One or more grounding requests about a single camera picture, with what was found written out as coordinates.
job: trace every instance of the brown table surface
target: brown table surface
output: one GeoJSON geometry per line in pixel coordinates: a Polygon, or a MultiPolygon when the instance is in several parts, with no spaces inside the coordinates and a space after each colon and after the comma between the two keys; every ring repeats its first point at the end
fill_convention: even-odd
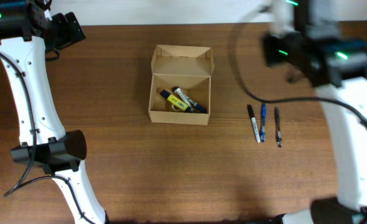
{"type": "MultiPolygon", "coordinates": [[[[86,136],[87,173],[111,220],[194,222],[275,216],[335,195],[332,145],[318,103],[279,105],[283,148],[267,107],[267,142],[255,141],[246,105],[259,121],[260,103],[235,81],[229,50],[235,24],[84,27],[87,39],[47,63],[58,115],[67,131],[86,136]],[[151,123],[147,112],[156,44],[213,47],[215,72],[208,126],[151,123]]],[[[286,82],[287,66],[264,66],[267,24],[246,24],[236,53],[258,96],[310,96],[307,80],[286,82]]],[[[367,40],[367,22],[343,23],[345,36],[367,40]]],[[[18,145],[16,109],[0,63],[0,223],[73,223],[51,180],[8,198],[25,167],[12,162],[18,145]]],[[[43,175],[34,169],[28,179],[43,175]]]]}

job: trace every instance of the white wall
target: white wall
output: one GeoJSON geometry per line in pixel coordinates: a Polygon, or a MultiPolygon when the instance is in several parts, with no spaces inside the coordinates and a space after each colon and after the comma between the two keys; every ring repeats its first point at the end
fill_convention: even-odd
{"type": "MultiPolygon", "coordinates": [[[[335,0],[342,21],[367,20],[367,0],[335,0]]],[[[74,12],[81,25],[239,22],[267,0],[54,0],[52,14],[74,12]]],[[[261,15],[252,21],[267,22],[261,15]]]]}

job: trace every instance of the robotic arm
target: robotic arm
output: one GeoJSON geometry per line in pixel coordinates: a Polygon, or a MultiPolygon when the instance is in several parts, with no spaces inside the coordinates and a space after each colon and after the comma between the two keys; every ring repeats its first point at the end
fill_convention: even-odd
{"type": "MultiPolygon", "coordinates": [[[[81,131],[65,132],[55,107],[45,69],[45,53],[85,39],[74,14],[49,15],[40,0],[0,1],[0,54],[19,117],[21,142],[11,151],[14,162],[43,168],[53,179],[76,223],[109,223],[85,170],[86,144],[81,131]],[[30,96],[30,110],[19,76],[30,96]]],[[[276,23],[264,38],[268,66],[288,62],[310,80],[317,95],[340,101],[367,119],[367,44],[343,40],[332,19],[331,0],[274,0],[276,23]],[[290,11],[294,8],[294,27],[290,11]]],[[[361,223],[367,217],[367,131],[348,108],[325,101],[338,169],[337,198],[317,200],[308,210],[280,215],[268,223],[361,223]]]]}

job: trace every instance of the open box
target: open box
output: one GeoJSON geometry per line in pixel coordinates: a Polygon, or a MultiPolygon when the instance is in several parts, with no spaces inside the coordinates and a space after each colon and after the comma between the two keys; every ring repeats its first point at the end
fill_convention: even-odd
{"type": "Polygon", "coordinates": [[[214,70],[210,47],[158,45],[152,59],[152,87],[149,116],[155,123],[202,124],[210,119],[211,76],[214,70]],[[161,89],[177,96],[178,86],[206,113],[179,113],[169,110],[170,103],[158,94],[161,89]]]}

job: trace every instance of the yellow marker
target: yellow marker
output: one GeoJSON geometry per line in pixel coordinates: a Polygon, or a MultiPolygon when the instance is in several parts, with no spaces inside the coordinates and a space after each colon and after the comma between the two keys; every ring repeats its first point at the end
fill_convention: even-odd
{"type": "Polygon", "coordinates": [[[162,90],[160,95],[184,112],[190,112],[190,107],[188,104],[184,103],[173,94],[169,93],[167,90],[162,90]]]}

